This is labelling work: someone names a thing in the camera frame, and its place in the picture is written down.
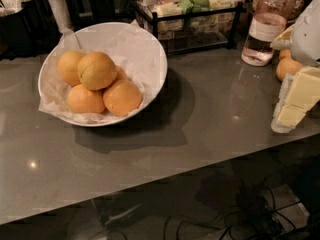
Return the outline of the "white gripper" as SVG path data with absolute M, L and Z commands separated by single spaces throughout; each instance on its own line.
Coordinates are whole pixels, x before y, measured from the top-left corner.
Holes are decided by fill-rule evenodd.
M 282 81 L 271 129 L 289 133 L 320 101 L 320 0 L 312 0 L 297 18 L 270 44 L 275 50 L 291 48 L 292 57 L 303 65 Z

